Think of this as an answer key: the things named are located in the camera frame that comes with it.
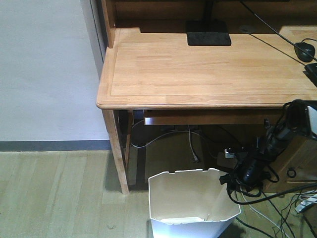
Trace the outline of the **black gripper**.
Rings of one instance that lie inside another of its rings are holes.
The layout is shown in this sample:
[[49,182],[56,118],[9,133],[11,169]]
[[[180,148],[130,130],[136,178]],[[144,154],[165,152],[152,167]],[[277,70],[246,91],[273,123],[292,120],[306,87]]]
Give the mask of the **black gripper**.
[[237,168],[237,181],[243,186],[257,186],[263,180],[270,178],[270,173],[264,171],[270,164],[270,156],[252,149]]

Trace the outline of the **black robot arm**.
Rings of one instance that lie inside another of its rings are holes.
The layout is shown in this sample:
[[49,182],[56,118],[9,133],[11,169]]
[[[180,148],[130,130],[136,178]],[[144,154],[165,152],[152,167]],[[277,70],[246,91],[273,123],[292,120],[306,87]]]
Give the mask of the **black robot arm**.
[[275,161],[297,135],[317,139],[316,101],[297,99],[284,104],[281,118],[235,171],[238,181],[244,186],[258,185],[263,180],[263,169]]

